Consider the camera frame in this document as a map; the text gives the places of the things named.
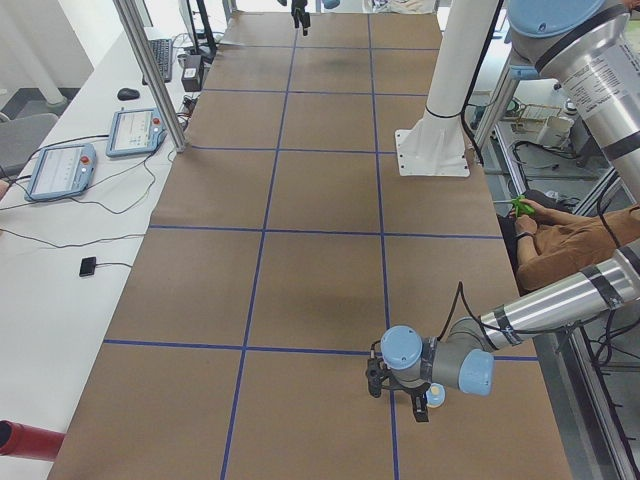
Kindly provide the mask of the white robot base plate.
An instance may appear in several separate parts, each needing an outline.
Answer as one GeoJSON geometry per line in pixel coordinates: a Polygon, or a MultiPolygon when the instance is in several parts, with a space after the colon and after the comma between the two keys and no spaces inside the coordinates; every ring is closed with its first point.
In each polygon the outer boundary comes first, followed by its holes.
{"type": "Polygon", "coordinates": [[[459,127],[400,129],[395,132],[401,176],[463,177],[470,175],[466,144],[459,127]]]}

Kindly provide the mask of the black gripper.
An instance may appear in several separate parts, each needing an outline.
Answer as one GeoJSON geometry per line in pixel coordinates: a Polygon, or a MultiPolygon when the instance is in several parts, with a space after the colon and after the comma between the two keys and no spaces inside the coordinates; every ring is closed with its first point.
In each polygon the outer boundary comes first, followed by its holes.
{"type": "Polygon", "coordinates": [[[307,0],[292,0],[291,15],[294,18],[294,27],[301,29],[303,35],[307,35],[311,27],[310,15],[306,11],[307,0]]]}
{"type": "Polygon", "coordinates": [[[430,387],[430,383],[419,378],[420,384],[417,387],[409,387],[401,384],[391,373],[391,369],[377,354],[377,345],[378,342],[371,344],[369,359],[367,360],[365,370],[369,394],[374,398],[379,398],[383,390],[404,391],[412,396],[412,412],[415,421],[418,423],[427,423],[429,421],[429,413],[427,398],[424,393],[430,387]]]}

